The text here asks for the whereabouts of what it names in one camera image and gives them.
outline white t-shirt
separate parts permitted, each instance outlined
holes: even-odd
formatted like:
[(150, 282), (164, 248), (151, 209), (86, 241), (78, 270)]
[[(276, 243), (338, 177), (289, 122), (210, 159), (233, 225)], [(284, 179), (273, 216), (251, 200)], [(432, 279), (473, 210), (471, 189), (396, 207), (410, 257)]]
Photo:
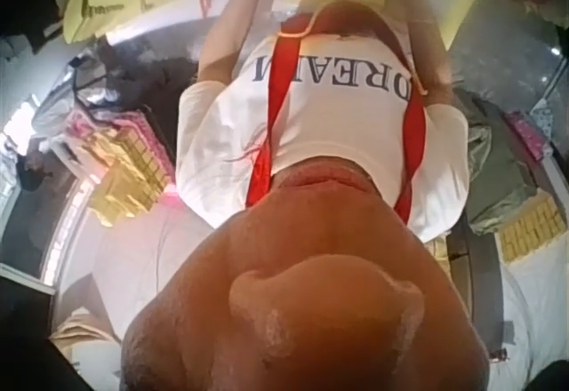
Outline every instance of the white t-shirt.
[[(177, 186), (211, 226), (245, 208), (266, 137), (268, 74), (275, 38), (262, 42), (229, 86), (202, 82), (180, 100)], [(274, 130), (273, 174), (315, 156), (348, 159), (393, 206), (404, 168), (403, 119), (410, 73), (380, 40), (311, 36)], [(468, 125), (448, 105), (427, 107), (427, 140), (413, 179), (409, 228), (428, 242), (460, 217), (469, 191)]]

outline red strap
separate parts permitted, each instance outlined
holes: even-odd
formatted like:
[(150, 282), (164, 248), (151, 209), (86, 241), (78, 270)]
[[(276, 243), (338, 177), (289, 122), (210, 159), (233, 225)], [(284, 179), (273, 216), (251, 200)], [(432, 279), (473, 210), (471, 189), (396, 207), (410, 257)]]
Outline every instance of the red strap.
[[(246, 200), (247, 207), (254, 206), (270, 190), (272, 133), (296, 74), (302, 39), (314, 34), (357, 34), (364, 31), (372, 31), (413, 73), (393, 31), (376, 12), (361, 4), (344, 1), (335, 2), (328, 4), (314, 19), (312, 15), (300, 14), (283, 24), (281, 31), (283, 35), (301, 36), (280, 36), (276, 40), (268, 80), (267, 138), (262, 144), (253, 166)], [(395, 212), (405, 224), (409, 221), (411, 214), (412, 180), (422, 163), (425, 138), (426, 119), (422, 96), (417, 83), (413, 80), (411, 98), (405, 111), (403, 123), (405, 171), (402, 177), (401, 194), (394, 207)]]

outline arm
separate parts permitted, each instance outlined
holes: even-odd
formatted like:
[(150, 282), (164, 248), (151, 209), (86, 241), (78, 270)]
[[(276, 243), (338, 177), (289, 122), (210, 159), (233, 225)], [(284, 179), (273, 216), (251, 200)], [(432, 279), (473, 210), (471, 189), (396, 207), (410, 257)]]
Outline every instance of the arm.
[(428, 0), (388, 0), (389, 3), (400, 3), (407, 21), (417, 74), (429, 92), (425, 105), (450, 104), (453, 100), (450, 56)]
[(228, 85), (260, 0), (229, 0), (216, 20), (199, 59), (197, 81)]

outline red suspender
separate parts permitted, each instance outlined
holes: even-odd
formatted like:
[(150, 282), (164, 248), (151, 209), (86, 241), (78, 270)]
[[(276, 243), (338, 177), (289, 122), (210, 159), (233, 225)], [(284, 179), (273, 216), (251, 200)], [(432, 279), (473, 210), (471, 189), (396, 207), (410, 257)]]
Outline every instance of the red suspender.
[(273, 159), (272, 133), (296, 74), (302, 39), (315, 34), (358, 34), (364, 31), (372, 31), (396, 54), (413, 75), (411, 97), (403, 121), (405, 170), (402, 177), (401, 194), (394, 207), (395, 212), (405, 224), (409, 221), (413, 200), (412, 180), (422, 163), (427, 133), (420, 84), (397, 37), (381, 17), (366, 6), (343, 1), (328, 4), (314, 15), (294, 16), (282, 25), (281, 34), (276, 40), (268, 79), (267, 138), (253, 166), (247, 193), (247, 207), (254, 206), (270, 190)]

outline woman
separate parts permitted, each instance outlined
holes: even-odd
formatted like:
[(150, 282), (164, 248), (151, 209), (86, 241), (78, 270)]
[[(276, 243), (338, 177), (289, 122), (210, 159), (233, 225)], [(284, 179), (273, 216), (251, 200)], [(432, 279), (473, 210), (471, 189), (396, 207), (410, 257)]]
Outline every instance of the woman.
[(229, 0), (182, 95), (178, 188), (217, 229), (127, 332), (124, 389), (484, 389), (485, 349), (422, 245), (469, 183), (427, 3), (402, 4), (416, 72), (379, 14), (340, 2), (234, 79), (259, 1)]

